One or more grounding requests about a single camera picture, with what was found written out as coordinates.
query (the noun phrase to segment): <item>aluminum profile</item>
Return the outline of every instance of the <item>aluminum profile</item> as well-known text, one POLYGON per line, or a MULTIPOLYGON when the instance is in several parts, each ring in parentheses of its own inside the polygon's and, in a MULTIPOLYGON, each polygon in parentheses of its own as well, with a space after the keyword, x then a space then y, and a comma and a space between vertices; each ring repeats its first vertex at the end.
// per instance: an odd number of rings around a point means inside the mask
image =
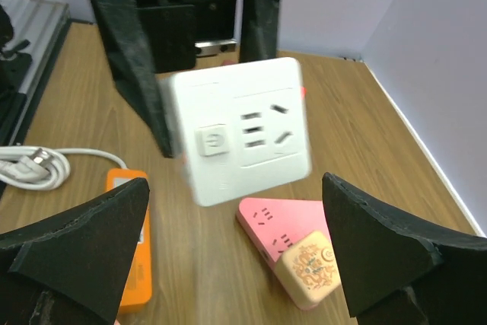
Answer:
POLYGON ((32 65, 27 72, 19 93, 26 94, 26 103, 11 137, 15 139, 41 75, 51 56, 54 44, 69 19, 68 5, 44 0, 0 0, 14 26, 14 39, 7 44, 13 47, 22 40, 29 40, 30 45, 23 52, 32 55, 32 65))

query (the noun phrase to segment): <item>cable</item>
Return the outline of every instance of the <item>cable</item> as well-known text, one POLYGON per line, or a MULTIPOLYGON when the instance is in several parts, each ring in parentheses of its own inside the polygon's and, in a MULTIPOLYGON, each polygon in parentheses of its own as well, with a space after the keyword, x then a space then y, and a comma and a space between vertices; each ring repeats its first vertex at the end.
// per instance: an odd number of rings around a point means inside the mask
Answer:
POLYGON ((71 166, 64 154, 101 156, 115 161, 122 169, 127 168, 118 156, 92 148, 2 146, 0 180, 23 190, 54 190, 63 184, 71 173, 71 166))

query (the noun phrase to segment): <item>pink triangular power strip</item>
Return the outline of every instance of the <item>pink triangular power strip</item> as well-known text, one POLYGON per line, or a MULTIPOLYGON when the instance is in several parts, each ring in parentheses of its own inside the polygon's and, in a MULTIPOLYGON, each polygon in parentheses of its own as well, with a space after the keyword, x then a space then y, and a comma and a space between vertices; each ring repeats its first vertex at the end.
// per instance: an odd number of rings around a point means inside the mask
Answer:
POLYGON ((312 231, 329 239, 321 201, 246 198, 237 219, 272 270, 282 253, 312 231))

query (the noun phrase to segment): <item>orange power strip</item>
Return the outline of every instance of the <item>orange power strip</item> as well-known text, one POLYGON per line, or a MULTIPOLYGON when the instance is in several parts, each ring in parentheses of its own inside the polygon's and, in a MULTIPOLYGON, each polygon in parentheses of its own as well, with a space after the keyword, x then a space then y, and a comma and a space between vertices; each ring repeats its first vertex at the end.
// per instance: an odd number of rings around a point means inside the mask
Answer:
MULTIPOLYGON (((120 186, 134 178, 148 179, 140 170, 112 169, 107 175, 107 191, 120 186)), ((151 230, 149 210, 145 215, 144 226, 140 233, 134 260, 120 302, 119 314, 140 311, 152 296, 151 271, 151 230)))

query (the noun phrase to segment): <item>wood grain surface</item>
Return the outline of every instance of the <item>wood grain surface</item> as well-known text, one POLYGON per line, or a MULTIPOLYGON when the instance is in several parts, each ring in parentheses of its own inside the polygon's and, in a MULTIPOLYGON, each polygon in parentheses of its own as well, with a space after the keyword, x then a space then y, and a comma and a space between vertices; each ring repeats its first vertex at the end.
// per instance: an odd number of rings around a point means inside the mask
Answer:
MULTIPOLYGON (((282 55, 302 65, 313 173, 255 196, 321 199, 321 177, 329 171, 401 209, 473 233, 364 64, 282 55)), ((200 59, 198 68, 228 58, 237 56, 200 59)), ((147 172, 154 294, 142 312, 121 317, 122 325, 356 323, 341 288, 312 311, 293 305, 236 222, 238 201, 211 208, 192 202, 177 162, 162 157, 148 128, 116 92, 95 26, 72 25, 26 145, 99 148, 147 172)), ((6 189, 0 232, 103 192, 113 163, 90 156, 69 160, 72 175, 56 191, 6 189)))

